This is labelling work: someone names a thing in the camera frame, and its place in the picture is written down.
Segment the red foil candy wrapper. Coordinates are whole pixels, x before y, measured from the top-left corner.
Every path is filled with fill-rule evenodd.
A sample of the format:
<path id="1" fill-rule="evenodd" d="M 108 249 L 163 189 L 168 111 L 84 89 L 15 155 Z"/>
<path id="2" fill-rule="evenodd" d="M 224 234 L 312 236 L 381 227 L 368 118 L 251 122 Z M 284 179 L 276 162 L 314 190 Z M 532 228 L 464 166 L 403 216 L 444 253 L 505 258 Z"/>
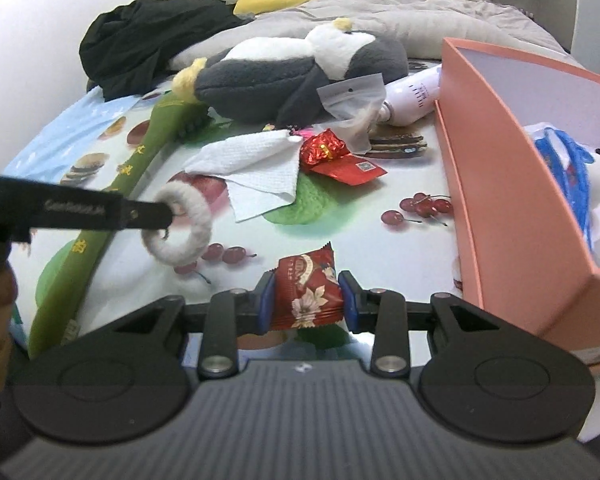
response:
<path id="1" fill-rule="evenodd" d="M 339 139 L 332 129 L 326 129 L 303 142 L 300 148 L 300 164 L 314 167 L 349 154 L 347 144 Z"/>

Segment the white paper towel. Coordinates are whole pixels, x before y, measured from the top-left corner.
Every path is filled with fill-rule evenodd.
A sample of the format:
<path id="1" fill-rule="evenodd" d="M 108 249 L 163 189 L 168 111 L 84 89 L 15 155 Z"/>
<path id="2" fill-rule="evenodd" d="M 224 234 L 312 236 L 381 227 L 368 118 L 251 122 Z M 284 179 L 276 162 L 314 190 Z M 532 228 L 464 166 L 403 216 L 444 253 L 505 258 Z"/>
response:
<path id="1" fill-rule="evenodd" d="M 231 136 L 203 146 L 183 170 L 224 180 L 235 220 L 243 222 L 294 203 L 302 143 L 287 129 Z"/>

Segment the light blue bed sheet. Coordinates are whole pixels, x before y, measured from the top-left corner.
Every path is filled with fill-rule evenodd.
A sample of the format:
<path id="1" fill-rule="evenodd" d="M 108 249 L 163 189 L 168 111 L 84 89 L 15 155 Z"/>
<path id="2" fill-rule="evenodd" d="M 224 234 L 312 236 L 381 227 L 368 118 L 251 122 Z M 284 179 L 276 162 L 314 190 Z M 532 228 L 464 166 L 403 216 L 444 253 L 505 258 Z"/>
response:
<path id="1" fill-rule="evenodd" d="M 106 101 L 95 87 L 49 122 L 6 166 L 2 175 L 54 183 L 72 162 L 114 122 L 140 102 L 140 96 Z"/>

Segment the yellow pink bird toy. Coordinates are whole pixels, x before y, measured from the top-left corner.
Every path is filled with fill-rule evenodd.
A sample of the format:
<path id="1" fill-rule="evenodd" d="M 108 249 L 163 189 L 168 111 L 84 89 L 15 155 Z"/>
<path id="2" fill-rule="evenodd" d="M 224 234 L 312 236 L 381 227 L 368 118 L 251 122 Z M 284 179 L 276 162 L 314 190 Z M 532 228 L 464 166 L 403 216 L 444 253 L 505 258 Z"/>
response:
<path id="1" fill-rule="evenodd" d="M 278 127 L 276 127 L 276 125 L 273 124 L 266 124 L 263 128 L 263 131 L 274 131 L 274 130 L 278 130 Z M 292 127 L 288 127 L 287 131 L 289 134 L 292 134 L 293 136 L 301 136 L 303 140 L 312 138 L 312 136 L 315 136 L 315 130 L 313 127 L 306 127 L 306 128 L 292 128 Z"/>

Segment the red snack packet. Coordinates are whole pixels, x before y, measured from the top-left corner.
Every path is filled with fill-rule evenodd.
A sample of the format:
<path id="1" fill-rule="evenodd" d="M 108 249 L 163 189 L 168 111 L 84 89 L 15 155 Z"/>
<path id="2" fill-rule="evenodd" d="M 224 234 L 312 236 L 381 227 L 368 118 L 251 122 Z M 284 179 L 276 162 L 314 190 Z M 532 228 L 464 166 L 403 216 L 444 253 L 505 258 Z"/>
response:
<path id="1" fill-rule="evenodd" d="M 349 186 L 370 183 L 387 173 L 373 162 L 351 154 L 321 162 L 311 171 Z"/>

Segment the black clothing pile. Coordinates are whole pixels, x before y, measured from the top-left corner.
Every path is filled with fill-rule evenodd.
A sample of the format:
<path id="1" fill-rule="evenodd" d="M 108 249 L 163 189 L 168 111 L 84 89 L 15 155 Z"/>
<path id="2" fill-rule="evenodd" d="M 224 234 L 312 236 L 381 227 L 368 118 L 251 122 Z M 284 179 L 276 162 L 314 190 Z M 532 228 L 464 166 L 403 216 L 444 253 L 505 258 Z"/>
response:
<path id="1" fill-rule="evenodd" d="M 105 101 L 138 96 L 170 73 L 175 55 L 252 20 L 222 0 L 134 0 L 95 18 L 79 57 Z"/>

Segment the pink cardboard box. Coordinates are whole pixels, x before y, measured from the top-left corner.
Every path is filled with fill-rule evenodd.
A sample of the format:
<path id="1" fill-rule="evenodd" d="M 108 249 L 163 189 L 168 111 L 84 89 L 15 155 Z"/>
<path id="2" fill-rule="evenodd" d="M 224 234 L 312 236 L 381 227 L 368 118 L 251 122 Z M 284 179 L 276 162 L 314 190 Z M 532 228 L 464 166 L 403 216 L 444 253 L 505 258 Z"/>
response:
<path id="1" fill-rule="evenodd" d="M 465 298 L 600 373 L 600 266 L 527 127 L 548 122 L 600 149 L 600 75 L 495 44 L 448 38 L 437 130 Z"/>

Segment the green fabric massage hammer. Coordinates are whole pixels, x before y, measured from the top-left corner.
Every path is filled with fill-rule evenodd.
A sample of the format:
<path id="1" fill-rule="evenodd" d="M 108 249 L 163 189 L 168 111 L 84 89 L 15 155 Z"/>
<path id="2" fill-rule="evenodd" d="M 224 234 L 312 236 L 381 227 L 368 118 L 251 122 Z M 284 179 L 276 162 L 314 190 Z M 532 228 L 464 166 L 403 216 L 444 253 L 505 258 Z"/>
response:
<path id="1" fill-rule="evenodd" d="M 42 294 L 36 296 L 38 310 L 28 336 L 31 359 L 70 339 L 68 328 L 76 324 L 112 233 L 122 229 L 122 214 L 132 209 L 131 196 L 152 161 L 177 136 L 199 129 L 207 120 L 207 107 L 187 103 L 170 92 L 152 109 L 143 139 L 109 186 L 100 192 L 68 189 L 66 202 L 81 220 L 76 226 L 79 234 L 65 250 Z"/>

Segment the blue white plastic bag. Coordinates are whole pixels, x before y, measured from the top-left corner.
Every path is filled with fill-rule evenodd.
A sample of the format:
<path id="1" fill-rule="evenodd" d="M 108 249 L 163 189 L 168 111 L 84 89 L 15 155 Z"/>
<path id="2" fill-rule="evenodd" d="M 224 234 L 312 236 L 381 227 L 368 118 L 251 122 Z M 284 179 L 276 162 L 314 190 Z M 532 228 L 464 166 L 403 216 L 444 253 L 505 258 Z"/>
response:
<path id="1" fill-rule="evenodd" d="M 583 162 L 578 153 L 578 146 L 582 144 L 549 122 L 525 126 L 524 132 L 527 133 L 550 170 L 583 236 L 588 184 L 584 176 Z"/>

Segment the dark red floral candy packet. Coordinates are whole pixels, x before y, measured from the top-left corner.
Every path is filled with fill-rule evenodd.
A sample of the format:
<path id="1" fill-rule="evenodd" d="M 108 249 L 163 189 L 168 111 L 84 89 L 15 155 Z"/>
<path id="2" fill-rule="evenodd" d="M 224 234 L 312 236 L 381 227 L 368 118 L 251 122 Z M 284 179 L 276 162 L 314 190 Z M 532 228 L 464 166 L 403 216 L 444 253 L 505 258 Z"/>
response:
<path id="1" fill-rule="evenodd" d="M 343 296 L 331 244 L 281 258 L 274 276 L 272 330 L 314 328 L 343 319 Z"/>

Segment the clear zip bag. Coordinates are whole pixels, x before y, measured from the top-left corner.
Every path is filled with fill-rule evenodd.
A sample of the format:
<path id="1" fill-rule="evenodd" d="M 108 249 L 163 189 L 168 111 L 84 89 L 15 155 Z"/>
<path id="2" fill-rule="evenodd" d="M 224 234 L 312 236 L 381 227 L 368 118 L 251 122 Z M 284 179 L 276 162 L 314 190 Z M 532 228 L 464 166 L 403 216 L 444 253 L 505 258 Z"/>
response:
<path id="1" fill-rule="evenodd" d="M 315 128 L 330 129 L 357 155 L 366 154 L 370 146 L 370 127 L 376 122 L 386 98 L 381 74 L 366 75 L 329 84 L 317 94 L 324 112 Z"/>

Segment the grey white penguin plush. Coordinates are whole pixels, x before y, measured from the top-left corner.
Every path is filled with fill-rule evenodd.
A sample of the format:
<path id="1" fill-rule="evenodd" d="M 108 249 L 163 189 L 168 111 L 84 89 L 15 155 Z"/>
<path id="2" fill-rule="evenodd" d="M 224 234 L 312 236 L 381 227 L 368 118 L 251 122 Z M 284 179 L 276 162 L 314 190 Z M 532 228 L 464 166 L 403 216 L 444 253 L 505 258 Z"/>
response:
<path id="1" fill-rule="evenodd" d="M 335 18 L 302 38 L 253 37 L 196 58 L 175 75 L 172 91 L 234 122 L 306 127 L 324 113 L 318 90 L 376 74 L 386 84 L 408 75 L 402 42 Z"/>

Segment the white spray bottle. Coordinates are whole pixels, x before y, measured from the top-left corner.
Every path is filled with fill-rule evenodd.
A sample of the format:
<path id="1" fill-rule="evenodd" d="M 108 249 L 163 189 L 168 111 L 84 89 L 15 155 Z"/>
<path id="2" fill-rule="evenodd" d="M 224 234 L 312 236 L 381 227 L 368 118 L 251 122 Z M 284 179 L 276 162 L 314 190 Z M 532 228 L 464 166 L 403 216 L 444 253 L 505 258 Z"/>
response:
<path id="1" fill-rule="evenodd" d="M 377 121 L 395 127 L 406 127 L 434 110 L 439 99 L 442 65 L 390 82 L 377 115 Z"/>

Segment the grey duvet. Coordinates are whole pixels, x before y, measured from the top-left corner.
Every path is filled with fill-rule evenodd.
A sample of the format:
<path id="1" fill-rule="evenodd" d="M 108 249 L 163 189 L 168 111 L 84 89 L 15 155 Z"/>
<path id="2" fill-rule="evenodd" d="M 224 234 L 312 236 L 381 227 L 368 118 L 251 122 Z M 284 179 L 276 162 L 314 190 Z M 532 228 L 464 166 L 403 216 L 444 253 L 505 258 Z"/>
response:
<path id="1" fill-rule="evenodd" d="M 442 39 L 450 37 L 579 64 L 549 32 L 512 6 L 483 0 L 309 0 L 218 32 L 178 52 L 168 66 L 181 70 L 194 58 L 208 58 L 252 37 L 302 38 L 335 18 L 350 18 L 358 30 L 400 40 L 411 58 L 438 60 Z"/>

